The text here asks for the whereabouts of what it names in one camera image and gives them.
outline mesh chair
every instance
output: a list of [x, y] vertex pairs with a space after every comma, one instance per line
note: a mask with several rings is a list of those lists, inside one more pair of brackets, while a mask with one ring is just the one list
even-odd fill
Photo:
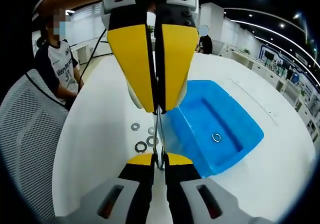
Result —
[[[29, 77], [56, 99], [36, 70]], [[52, 170], [68, 111], [23, 75], [0, 105], [0, 151], [21, 195], [40, 220], [55, 216]]]

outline metal ring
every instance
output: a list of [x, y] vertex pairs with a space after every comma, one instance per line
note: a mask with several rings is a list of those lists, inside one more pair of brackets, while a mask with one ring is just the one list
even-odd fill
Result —
[[131, 130], [134, 130], [134, 131], [139, 130], [139, 128], [140, 128], [139, 123], [134, 123], [134, 124], [132, 124], [132, 126], [131, 126]]
[[[146, 143], [147, 143], [148, 146], [150, 146], [150, 147], [154, 147], [154, 146], [155, 146], [154, 143], [153, 143], [153, 144], [150, 143], [150, 140], [153, 140], [153, 138], [154, 138], [154, 136], [151, 135], [151, 136], [149, 136], [149, 137], [146, 139]], [[158, 143], [159, 143], [159, 139], [158, 139], [158, 137], [157, 137], [157, 138], [155, 139], [155, 144], [158, 145]]]
[[[143, 146], [144, 146], [144, 148], [141, 149], [141, 150], [138, 148], [140, 145], [143, 145]], [[138, 152], [138, 153], [144, 153], [144, 152], [146, 152], [146, 150], [148, 149], [148, 145], [147, 145], [144, 141], [139, 141], [139, 142], [135, 145], [134, 148], [135, 148], [136, 152]]]
[[155, 131], [155, 129], [153, 128], [153, 127], [150, 127], [149, 129], [148, 129], [148, 133], [150, 134], [150, 135], [154, 135], [154, 132]]
[[216, 142], [219, 143], [221, 141], [221, 136], [219, 134], [212, 134], [212, 139]]

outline led strip light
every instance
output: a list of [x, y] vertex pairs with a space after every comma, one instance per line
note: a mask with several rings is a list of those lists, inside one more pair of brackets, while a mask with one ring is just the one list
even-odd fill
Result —
[[257, 27], [257, 28], [260, 28], [260, 29], [263, 29], [263, 30], [267, 30], [271, 33], [274, 33], [282, 38], [284, 38], [285, 40], [288, 40], [289, 42], [291, 42], [292, 44], [294, 44], [295, 46], [297, 46], [299, 49], [301, 49], [306, 55], [308, 55], [315, 63], [316, 65], [318, 66], [318, 68], [320, 69], [320, 65], [318, 64], [318, 62], [307, 52], [305, 51], [302, 47], [300, 47], [299, 45], [297, 45], [294, 41], [292, 41], [291, 39], [288, 39], [286, 36], [283, 36], [273, 30], [270, 30], [270, 29], [267, 29], [265, 27], [262, 27], [262, 26], [259, 26], [259, 25], [255, 25], [255, 24], [251, 24], [251, 23], [247, 23], [247, 22], [243, 22], [243, 21], [238, 21], [238, 20], [231, 20], [232, 22], [236, 22], [236, 23], [240, 23], [240, 24], [245, 24], [245, 25], [251, 25], [251, 26], [254, 26], [254, 27]]
[[288, 20], [286, 20], [284, 18], [281, 18], [281, 17], [279, 17], [277, 15], [269, 14], [267, 12], [258, 11], [258, 10], [243, 9], [243, 8], [225, 8], [225, 10], [243, 10], [243, 11], [256, 12], [256, 13], [260, 13], [260, 14], [264, 14], [264, 15], [269, 15], [269, 16], [275, 17], [275, 18], [277, 18], [279, 20], [282, 20], [282, 21], [284, 21], [284, 22], [286, 22], [286, 23], [288, 23], [288, 24], [290, 24], [292, 26], [295, 26], [297, 29], [301, 30], [304, 34], [306, 34], [306, 32], [302, 28], [300, 28], [299, 26], [295, 25], [294, 23], [291, 23], [290, 21], [288, 21]]
[[290, 54], [289, 52], [285, 51], [284, 49], [280, 48], [278, 45], [275, 45], [267, 40], [264, 40], [262, 38], [259, 38], [258, 36], [255, 36], [255, 38], [257, 38], [258, 40], [262, 40], [262, 41], [265, 41], [267, 42], [268, 44], [271, 44], [275, 47], [277, 47], [278, 49], [282, 50], [283, 52], [285, 52], [287, 55], [289, 55], [291, 58], [295, 59], [298, 63], [301, 64], [302, 67], [304, 67], [306, 69], [306, 71], [309, 72], [309, 74], [314, 78], [314, 80], [317, 82], [318, 86], [320, 86], [320, 82], [316, 79], [316, 77], [311, 73], [311, 71], [302, 63], [300, 62], [300, 60], [298, 60], [295, 56], [293, 56], [292, 54]]

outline blue tray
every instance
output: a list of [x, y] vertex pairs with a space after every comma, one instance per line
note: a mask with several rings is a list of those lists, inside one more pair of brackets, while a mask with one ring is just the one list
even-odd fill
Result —
[[180, 106], [164, 115], [166, 151], [191, 159], [202, 177], [222, 173], [259, 144], [263, 131], [217, 83], [188, 81], [187, 85]]

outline screen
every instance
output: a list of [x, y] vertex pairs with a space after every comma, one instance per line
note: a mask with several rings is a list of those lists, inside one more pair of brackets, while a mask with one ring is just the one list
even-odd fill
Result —
[[288, 61], [284, 60], [282, 67], [288, 70], [290, 68], [290, 63]]
[[272, 54], [272, 53], [270, 53], [270, 52], [268, 52], [268, 51], [265, 51], [264, 56], [265, 56], [268, 60], [273, 60], [274, 57], [275, 57], [274, 54]]

